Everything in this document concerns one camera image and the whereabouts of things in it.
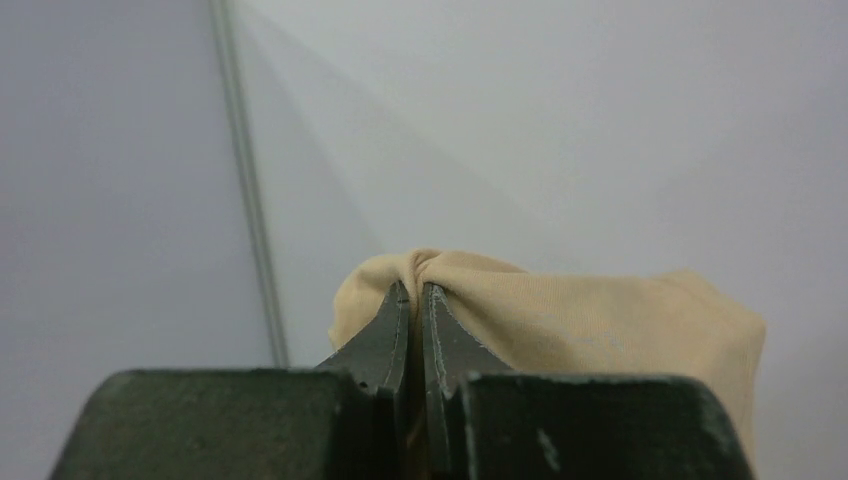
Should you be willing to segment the beige t shirt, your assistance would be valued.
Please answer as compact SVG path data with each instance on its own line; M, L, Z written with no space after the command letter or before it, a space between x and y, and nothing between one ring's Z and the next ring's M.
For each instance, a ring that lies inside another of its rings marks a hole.
M520 371L696 378L722 402L747 457L755 455L754 383L765 322L693 271L554 275L463 251L380 255L354 269L335 295L335 348L374 318L396 282L406 287L413 312L426 284L442 287L462 326Z

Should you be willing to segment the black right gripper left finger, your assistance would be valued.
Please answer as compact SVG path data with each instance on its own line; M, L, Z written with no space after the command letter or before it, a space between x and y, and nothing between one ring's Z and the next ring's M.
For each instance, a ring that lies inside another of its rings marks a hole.
M400 479L408 294L314 368L125 370L90 395L55 479Z

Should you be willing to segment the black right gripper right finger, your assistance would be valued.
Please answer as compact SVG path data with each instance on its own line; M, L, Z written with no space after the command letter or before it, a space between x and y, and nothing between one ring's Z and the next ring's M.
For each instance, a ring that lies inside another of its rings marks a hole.
M753 477L725 410L697 380L514 371L434 284L421 324L434 479Z

